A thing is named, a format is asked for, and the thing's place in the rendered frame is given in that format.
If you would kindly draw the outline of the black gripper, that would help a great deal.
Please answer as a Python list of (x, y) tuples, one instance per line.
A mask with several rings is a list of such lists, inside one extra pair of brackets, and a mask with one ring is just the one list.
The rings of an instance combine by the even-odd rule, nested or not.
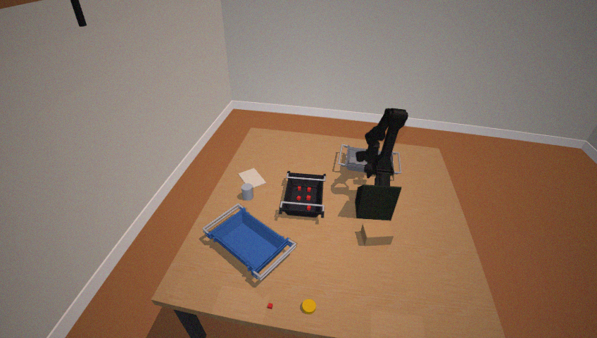
[(367, 155), (368, 155), (367, 164), (365, 164), (365, 167), (364, 167), (364, 172), (367, 173), (367, 178), (370, 178), (373, 175), (372, 164), (374, 163), (374, 160), (375, 160), (375, 157), (377, 154), (378, 154), (378, 152), (371, 153), (367, 150)]

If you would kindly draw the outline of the yellow cylinder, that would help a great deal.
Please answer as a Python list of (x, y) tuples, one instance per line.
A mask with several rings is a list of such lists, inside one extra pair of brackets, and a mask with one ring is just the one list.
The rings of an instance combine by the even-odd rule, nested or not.
[(310, 315), (315, 312), (316, 304), (313, 300), (307, 299), (303, 302), (302, 309), (303, 312)]

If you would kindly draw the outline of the grey cylinder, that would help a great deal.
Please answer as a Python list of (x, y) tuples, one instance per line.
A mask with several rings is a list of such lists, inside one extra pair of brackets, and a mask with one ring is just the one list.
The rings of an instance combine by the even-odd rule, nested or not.
[(249, 183), (245, 183), (241, 186), (241, 190), (242, 190), (242, 194), (243, 194), (243, 199), (245, 201), (250, 201), (253, 198), (253, 190), (252, 190), (252, 185)]

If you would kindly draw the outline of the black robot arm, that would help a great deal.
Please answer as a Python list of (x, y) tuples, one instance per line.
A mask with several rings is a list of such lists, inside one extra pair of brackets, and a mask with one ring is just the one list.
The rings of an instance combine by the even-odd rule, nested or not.
[[(390, 176), (394, 175), (390, 156), (396, 142), (398, 130), (405, 125), (407, 119), (408, 113), (406, 113), (406, 110), (387, 108), (377, 126), (365, 134), (368, 143), (366, 151), (356, 152), (358, 162), (367, 161), (367, 150), (371, 153), (377, 153), (380, 147), (379, 141), (384, 140), (382, 152), (380, 155), (376, 155), (372, 164), (373, 175), (376, 175), (375, 185), (390, 187)], [(387, 134), (385, 135), (386, 130)]]

